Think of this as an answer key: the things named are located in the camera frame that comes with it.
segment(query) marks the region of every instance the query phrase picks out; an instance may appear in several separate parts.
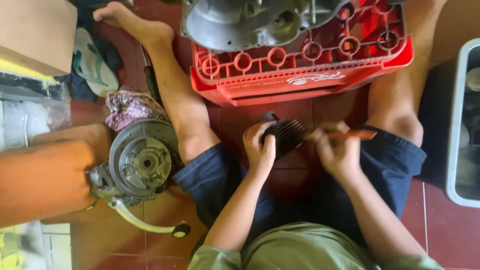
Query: leg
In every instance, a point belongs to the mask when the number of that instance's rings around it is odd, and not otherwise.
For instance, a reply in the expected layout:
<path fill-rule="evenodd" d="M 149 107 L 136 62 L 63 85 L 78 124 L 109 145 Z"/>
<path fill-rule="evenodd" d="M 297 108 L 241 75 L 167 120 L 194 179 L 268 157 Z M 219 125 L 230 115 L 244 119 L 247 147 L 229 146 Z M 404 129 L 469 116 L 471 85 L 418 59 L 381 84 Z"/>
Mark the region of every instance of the leg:
<path fill-rule="evenodd" d="M 122 27 L 139 40 L 148 51 L 165 110 L 179 139 L 180 157 L 185 165 L 220 139 L 210 129 L 207 109 L 183 73 L 173 55 L 173 30 L 162 22 L 143 20 L 118 2 L 94 12 L 97 21 Z"/>
<path fill-rule="evenodd" d="M 404 6 L 407 30 L 412 35 L 415 59 L 406 68 L 372 83 L 367 125 L 388 131 L 420 146 L 423 128 L 417 119 L 420 99 L 430 67 L 433 34 L 446 0 L 410 0 Z"/>
<path fill-rule="evenodd" d="M 407 29 L 413 36 L 415 60 L 396 73 L 372 83 L 369 119 L 364 129 L 377 136 L 361 144 L 360 165 L 377 192 L 400 218 L 410 181 L 426 158 L 419 148 L 423 129 L 417 119 L 420 99 L 430 66 L 433 34 L 446 0 L 410 0 L 404 4 Z M 329 177 L 310 202 L 306 219 L 328 225 L 366 245 L 345 191 Z"/>
<path fill-rule="evenodd" d="M 247 171 L 210 129 L 203 98 L 192 89 L 173 55 L 173 30 L 165 23 L 139 18 L 118 2 L 95 11 L 94 18 L 124 28 L 148 51 L 186 165 L 173 178 L 192 196 L 199 219 L 210 228 Z M 276 224 L 280 209 L 277 201 L 263 190 L 248 241 Z"/>

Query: foot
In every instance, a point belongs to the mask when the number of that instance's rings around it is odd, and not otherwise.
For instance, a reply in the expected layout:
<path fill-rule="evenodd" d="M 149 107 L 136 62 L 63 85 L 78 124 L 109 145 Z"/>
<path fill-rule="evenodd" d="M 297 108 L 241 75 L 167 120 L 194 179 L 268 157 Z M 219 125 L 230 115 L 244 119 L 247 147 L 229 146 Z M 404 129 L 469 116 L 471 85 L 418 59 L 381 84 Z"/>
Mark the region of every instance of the foot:
<path fill-rule="evenodd" d="M 97 22 L 104 20 L 110 25 L 125 29 L 145 47 L 154 46 L 158 42 L 171 45 L 174 38 L 173 29 L 168 24 L 144 20 L 117 1 L 94 11 L 93 17 Z"/>

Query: red tile floor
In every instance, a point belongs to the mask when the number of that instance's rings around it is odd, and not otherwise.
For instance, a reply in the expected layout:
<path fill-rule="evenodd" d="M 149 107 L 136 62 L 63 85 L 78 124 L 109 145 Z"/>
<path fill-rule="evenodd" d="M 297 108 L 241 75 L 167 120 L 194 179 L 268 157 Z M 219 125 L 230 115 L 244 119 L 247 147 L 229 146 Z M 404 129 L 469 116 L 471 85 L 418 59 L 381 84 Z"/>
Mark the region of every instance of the red tile floor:
<path fill-rule="evenodd" d="M 181 6 L 167 6 L 159 0 L 135 0 L 136 13 L 150 20 L 169 23 L 178 34 Z M 437 26 L 432 62 L 456 55 L 466 41 L 480 37 L 476 18 L 480 10 L 477 0 L 450 0 Z M 124 67 L 117 72 L 121 85 L 145 90 L 144 62 L 138 43 L 125 31 L 100 23 L 99 34 L 108 38 L 123 58 Z M 175 54 L 184 71 L 191 64 L 190 41 L 178 37 Z M 280 117 L 298 119 L 304 126 L 324 121 L 346 120 L 360 125 L 366 119 L 368 86 L 348 93 L 322 98 L 304 99 L 282 104 L 266 104 L 236 108 L 218 108 L 208 104 L 211 126 L 220 138 L 244 160 L 241 135 L 245 128 L 269 110 Z M 102 122 L 103 99 L 97 103 L 72 101 L 72 123 L 83 125 Z M 308 195 L 320 173 L 311 170 L 318 163 L 310 147 L 299 148 L 275 164 L 267 188 L 280 198 L 294 201 Z M 195 214 L 192 200 L 178 187 L 133 208 L 134 214 L 152 224 L 173 225 L 185 220 L 192 226 L 190 236 L 174 239 L 167 234 L 145 233 L 121 217 L 72 225 L 72 258 L 78 270 L 149 269 L 181 270 L 189 263 L 189 254 L 205 228 Z M 402 222 L 429 255 L 449 269 L 480 270 L 480 209 L 460 207 L 450 202 L 441 190 L 413 180 Z"/>

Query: person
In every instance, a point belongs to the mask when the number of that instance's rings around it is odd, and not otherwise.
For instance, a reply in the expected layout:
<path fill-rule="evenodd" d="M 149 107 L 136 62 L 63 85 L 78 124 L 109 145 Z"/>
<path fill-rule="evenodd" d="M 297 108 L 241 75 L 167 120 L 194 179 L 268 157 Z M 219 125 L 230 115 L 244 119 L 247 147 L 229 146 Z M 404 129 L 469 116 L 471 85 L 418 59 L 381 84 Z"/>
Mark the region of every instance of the person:
<path fill-rule="evenodd" d="M 94 12 L 97 21 L 122 27 L 148 51 L 161 98 L 179 140 L 185 168 L 176 183 L 196 203 L 208 228 L 189 269 L 441 269 L 400 222 L 410 180 L 426 158 L 417 119 L 430 65 L 433 34 L 446 0 L 404 3 L 416 51 L 406 68 L 375 80 L 369 91 L 370 141 L 350 137 L 334 144 L 325 123 L 308 137 L 336 184 L 301 205 L 278 202 L 263 188 L 275 159 L 275 137 L 260 137 L 273 123 L 243 134 L 245 169 L 210 129 L 207 109 L 172 51 L 174 32 L 146 21 L 118 2 Z"/>

